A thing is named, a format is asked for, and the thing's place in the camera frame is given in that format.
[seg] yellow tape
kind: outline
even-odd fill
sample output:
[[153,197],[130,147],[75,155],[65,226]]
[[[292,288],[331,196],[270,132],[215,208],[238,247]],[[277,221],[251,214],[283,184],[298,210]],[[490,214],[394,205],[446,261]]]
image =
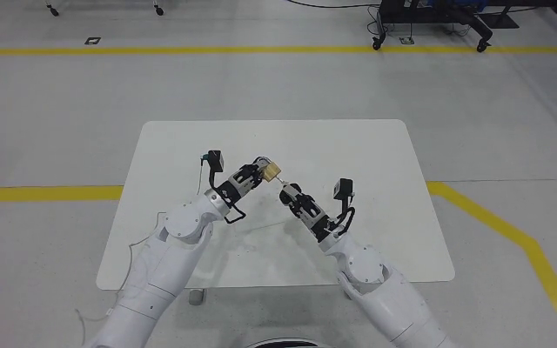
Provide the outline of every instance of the yellow tape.
[[122,186],[2,187],[0,202],[119,200]]
[[458,193],[449,185],[441,182],[428,182],[429,193],[441,196],[483,224],[496,230],[500,235],[510,239],[526,253],[534,272],[538,276],[554,310],[557,311],[557,275],[546,258],[538,242],[524,231],[512,226],[486,208],[476,204],[470,198]]
[[[83,56],[83,55],[194,55],[194,54],[311,54],[311,53],[478,53],[466,46],[385,46],[374,50],[370,46],[200,46],[200,47],[43,47],[0,48],[0,56]],[[484,53],[494,54],[554,54],[554,46],[489,47]]]

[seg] tabletop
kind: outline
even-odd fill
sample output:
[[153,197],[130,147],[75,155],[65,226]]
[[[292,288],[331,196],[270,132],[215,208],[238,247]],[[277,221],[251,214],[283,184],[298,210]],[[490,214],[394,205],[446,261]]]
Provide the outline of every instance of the tabletop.
[[[115,290],[124,280],[128,244],[148,236],[159,212],[192,201],[199,157],[221,150],[226,180],[241,165],[269,157],[280,177],[298,183],[330,216],[339,178],[354,181],[350,232],[372,244],[411,282],[447,281],[454,268],[406,126],[399,120],[159,121],[144,125],[97,275]],[[204,167],[201,192],[209,188]],[[277,180],[263,182],[238,207],[247,217],[214,223],[187,287],[337,284],[334,258],[279,202]],[[141,245],[134,248],[134,257]]]

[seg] floor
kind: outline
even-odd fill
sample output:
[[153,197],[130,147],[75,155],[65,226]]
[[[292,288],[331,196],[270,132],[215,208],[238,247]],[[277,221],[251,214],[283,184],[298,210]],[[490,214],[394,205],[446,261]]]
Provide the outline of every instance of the floor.
[[[443,181],[520,228],[557,269],[555,54],[334,53],[369,46],[366,8],[282,0],[0,0],[2,49],[301,46],[321,53],[0,54],[0,187],[124,184],[150,120],[397,118],[428,181]],[[339,4],[333,0],[323,2]],[[551,10],[513,14],[494,47],[557,47]],[[400,47],[409,27],[385,42]],[[478,37],[415,25],[415,47],[475,47]],[[456,278],[416,284],[461,346],[549,348],[557,315],[523,250],[433,197]],[[95,286],[117,201],[0,203],[0,338],[5,347],[75,347],[75,309],[102,316]],[[88,323],[87,337],[102,323]],[[149,347],[233,347],[300,336],[387,347],[337,286],[209,291],[179,298]]]

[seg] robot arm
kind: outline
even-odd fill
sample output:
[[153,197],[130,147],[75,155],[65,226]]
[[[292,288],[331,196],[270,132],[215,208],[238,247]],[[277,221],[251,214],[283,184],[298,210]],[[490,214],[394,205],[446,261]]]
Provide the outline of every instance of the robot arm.
[[[190,204],[171,210],[147,239],[133,262],[124,295],[117,302],[101,331],[84,347],[144,347],[158,319],[182,292],[212,235],[212,222],[229,224],[245,217],[236,203],[249,191],[271,181],[280,169],[266,157],[242,166],[219,187],[214,185],[216,172],[223,171],[220,151],[202,157],[211,173],[211,188]],[[240,216],[226,218],[231,209]]]
[[330,218],[299,185],[283,182],[281,202],[318,240],[319,248],[337,259],[338,281],[372,324],[395,346],[402,348],[454,348],[426,301],[394,266],[372,246],[359,245],[348,231],[355,213],[352,180],[340,179],[335,199],[343,210]]

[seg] yellow floor line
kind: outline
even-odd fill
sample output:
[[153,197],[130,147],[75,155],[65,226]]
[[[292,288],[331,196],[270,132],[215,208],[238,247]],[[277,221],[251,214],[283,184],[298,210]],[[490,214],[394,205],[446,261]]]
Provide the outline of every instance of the yellow floor line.
[[0,202],[119,200],[123,186],[2,187]]
[[476,204],[470,200],[470,198],[460,194],[447,184],[441,182],[428,182],[427,189],[430,194],[443,197],[522,248],[530,264],[534,268],[541,285],[546,291],[554,310],[557,311],[557,275],[555,275],[546,255],[534,238],[528,236],[524,231],[509,224],[486,208]]
[[[3,187],[0,188],[0,202],[119,200],[122,189],[123,186]],[[443,197],[522,248],[557,311],[557,275],[534,238],[447,184],[427,182],[427,189],[431,195]]]
[[[467,46],[191,46],[191,47],[39,47],[0,48],[0,56],[83,56],[83,55],[196,55],[196,54],[308,54],[308,53],[478,53]],[[489,47],[493,54],[555,54],[557,46]]]

